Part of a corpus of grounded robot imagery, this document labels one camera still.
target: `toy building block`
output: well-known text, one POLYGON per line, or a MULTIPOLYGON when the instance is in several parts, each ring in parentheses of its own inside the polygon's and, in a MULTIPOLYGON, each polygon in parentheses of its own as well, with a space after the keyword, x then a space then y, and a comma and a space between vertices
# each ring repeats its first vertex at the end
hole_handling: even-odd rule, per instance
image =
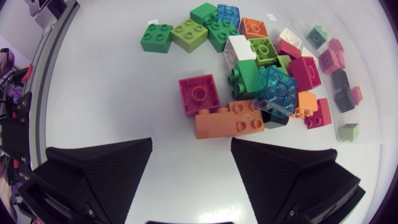
POLYGON ((328 33, 323 31, 322 26, 315 25, 305 38, 315 49, 319 49, 328 39, 328 33))
POLYGON ((140 41, 144 51, 158 53, 169 52, 170 45, 172 44, 172 36, 170 34, 172 29, 173 26, 167 24, 150 24, 140 41))
POLYGON ((329 48, 319 56, 319 63, 323 73, 325 74, 331 74, 340 68, 336 53, 329 48))
POLYGON ((272 64, 276 56, 276 50, 268 38, 249 39, 252 50, 256 53, 256 65, 268 66, 272 64))
POLYGON ((221 106, 212 74, 179 80, 178 84, 187 116, 196 115, 202 109, 215 110, 221 106))
POLYGON ((336 90, 341 90, 344 88, 349 88, 349 81, 347 74, 342 69, 337 69, 336 71, 331 74, 331 81, 333 83, 333 87, 336 90))
POLYGON ((297 80, 297 92, 321 85, 317 66, 312 57, 299 57, 289 63, 289 73, 297 80))
POLYGON ((207 39, 207 29, 187 19, 172 31, 172 40, 188 53, 193 52, 207 39))
POLYGON ((230 21, 217 22, 207 27, 208 38, 216 49, 217 53, 223 52, 229 35, 239 35, 239 32, 232 26, 230 21))
POLYGON ((283 118, 295 112, 297 81, 276 66, 267 67, 258 78, 256 107, 264 111, 274 108, 276 116, 283 118))
POLYGON ((350 89, 343 89, 336 93, 335 102, 342 113, 355 108, 355 100, 350 89))
POLYGON ((229 69, 232 69, 238 61, 255 60, 256 53, 252 51, 250 42, 245 36, 231 35, 226 40, 224 57, 229 69))
POLYGON ((232 96, 237 100, 254 99, 259 75, 260 71, 254 60, 236 62, 228 77, 228 83, 233 86, 232 96))
POLYGON ((237 135, 264 131, 261 110, 254 107, 254 100, 231 101, 226 107, 235 114, 237 135))
POLYGON ((286 124, 289 122, 288 116, 280 118, 278 116, 275 116, 274 115, 275 113, 277 113, 277 111, 275 111, 275 108, 271 109, 270 111, 261 110, 262 120, 264 122, 265 128, 267 129, 279 128, 286 126, 286 124))
POLYGON ((361 88, 359 86, 356 86, 354 88, 349 89, 351 94, 353 95, 355 105, 359 105, 359 103, 362 101, 362 92, 361 88))
POLYGON ((312 54, 308 49, 306 49, 305 47, 303 47, 303 51, 301 53, 301 56, 303 57, 312 57, 313 60, 315 61, 315 64, 317 65, 318 68, 318 59, 316 58, 316 56, 314 56, 314 54, 312 54))
POLYGON ((280 40, 278 44, 275 46, 275 49, 279 55, 289 55, 290 59, 292 60, 299 58, 301 56, 301 50, 294 47, 285 40, 280 40))
POLYGON ((190 19, 204 27, 215 23, 217 18, 217 7, 207 2, 190 12, 190 19))
POLYGON ((311 117, 305 117, 307 129, 319 128, 331 124, 331 116, 329 103, 327 98, 317 100, 318 111, 313 113, 311 117))
POLYGON ((216 113, 203 109, 195 116, 197 139, 231 137, 237 135, 236 118, 228 108, 218 108, 216 113))
POLYGON ((332 38, 329 40, 329 48, 331 48, 335 52, 344 53, 344 48, 341 46, 340 41, 336 38, 332 38))
POLYGON ((273 65, 276 65, 277 69, 281 72, 289 75, 289 62, 291 61, 292 59, 288 55, 278 55, 273 65))
POLYGON ((242 18, 239 26, 239 33, 247 39, 268 37, 266 25, 262 21, 255 19, 242 18))
POLYGON ((353 142, 359 135, 359 124, 345 124, 338 129, 338 137, 342 141, 353 142))
POLYGON ((300 38, 298 38, 290 29, 285 28, 283 31, 279 34, 279 38, 282 40, 285 40, 286 42, 290 43, 296 48, 299 48, 302 41, 300 38))
POLYGON ((304 116, 313 116, 318 111, 317 96, 309 92, 301 92, 297 94, 297 108, 291 118, 304 118, 304 116))
POLYGON ((239 15, 239 8, 236 6, 226 6, 225 4, 217 5, 218 18, 217 22, 230 21, 232 26, 237 29, 239 27, 239 22, 241 17, 239 15))

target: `orange lego brick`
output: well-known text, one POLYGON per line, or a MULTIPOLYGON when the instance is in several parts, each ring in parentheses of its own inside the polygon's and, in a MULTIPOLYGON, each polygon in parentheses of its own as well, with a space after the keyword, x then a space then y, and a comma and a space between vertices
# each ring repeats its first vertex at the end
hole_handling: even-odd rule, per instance
POLYGON ((297 94, 296 113, 290 115, 291 118, 304 118, 313 115, 314 111, 318 111, 317 96, 306 91, 297 94))
POLYGON ((264 22, 245 17, 242 18, 239 33, 247 39, 268 37, 264 22))
POLYGON ((235 136, 238 133, 235 121, 235 114, 228 108, 219 108, 215 113, 200 110, 195 116, 197 139, 235 136))
POLYGON ((235 115, 236 135, 264 131, 261 110, 254 107, 254 100, 231 101, 226 107, 235 115))

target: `white lego brick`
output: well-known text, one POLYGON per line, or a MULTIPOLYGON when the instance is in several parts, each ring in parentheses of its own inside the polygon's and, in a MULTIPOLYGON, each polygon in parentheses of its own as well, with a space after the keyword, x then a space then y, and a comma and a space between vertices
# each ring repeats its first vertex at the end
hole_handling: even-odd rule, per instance
POLYGON ((237 61, 255 60, 256 53, 252 51, 250 42, 244 35, 231 35, 225 44, 224 57, 228 67, 232 69, 237 61))
POLYGON ((308 49, 306 49, 305 47, 303 47, 301 56, 304 56, 304 57, 312 57, 313 60, 315 61, 315 65, 317 65, 317 68, 318 68, 318 59, 316 58, 316 56, 314 56, 314 54, 312 54, 312 53, 311 53, 308 49))
POLYGON ((301 40, 290 29, 285 28, 279 35, 280 39, 285 40, 296 48, 300 48, 301 40))

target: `green lego brick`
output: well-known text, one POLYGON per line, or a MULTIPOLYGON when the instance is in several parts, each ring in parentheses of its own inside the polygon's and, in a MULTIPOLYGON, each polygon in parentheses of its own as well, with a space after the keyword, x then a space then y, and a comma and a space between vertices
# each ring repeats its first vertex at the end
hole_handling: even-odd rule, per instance
POLYGON ((305 38, 315 49, 319 49, 328 40, 328 33, 323 31, 322 26, 315 25, 305 38))
POLYGON ((207 39, 207 29, 187 19, 172 31, 172 40, 188 53, 193 52, 207 39))
POLYGON ((256 53, 257 66, 271 65, 278 56, 273 44, 268 38, 249 39, 252 50, 256 53))
POLYGON ((340 140, 352 142, 359 135, 359 124, 345 124, 338 129, 340 140))
POLYGON ((224 51, 226 39, 229 35, 239 35, 238 30, 235 29, 230 21, 217 22, 207 28, 209 30, 209 41, 217 53, 224 51))
POLYGON ((206 28, 215 23, 217 18, 217 7, 207 2, 190 12, 190 19, 206 28))
POLYGON ((254 60, 236 62, 228 77, 228 83, 233 86, 232 96, 237 100, 255 99, 260 71, 264 69, 264 67, 257 68, 254 60))
POLYGON ((142 48, 146 52, 169 52, 170 45, 172 44, 172 36, 170 34, 173 26, 162 24, 151 24, 145 31, 140 41, 142 48))

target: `blue transparent lego brick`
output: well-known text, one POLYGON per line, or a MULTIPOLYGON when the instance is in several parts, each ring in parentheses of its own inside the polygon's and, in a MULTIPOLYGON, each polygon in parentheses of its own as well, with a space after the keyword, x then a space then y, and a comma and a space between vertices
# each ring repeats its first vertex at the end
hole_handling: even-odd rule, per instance
POLYGON ((241 20, 239 16, 239 9, 236 6, 226 6, 225 4, 217 5, 218 8, 218 18, 217 22, 230 21, 233 26, 237 29, 239 26, 239 21, 241 20))
POLYGON ((255 107, 280 118, 295 113, 297 81, 275 65, 261 72, 257 89, 255 107))

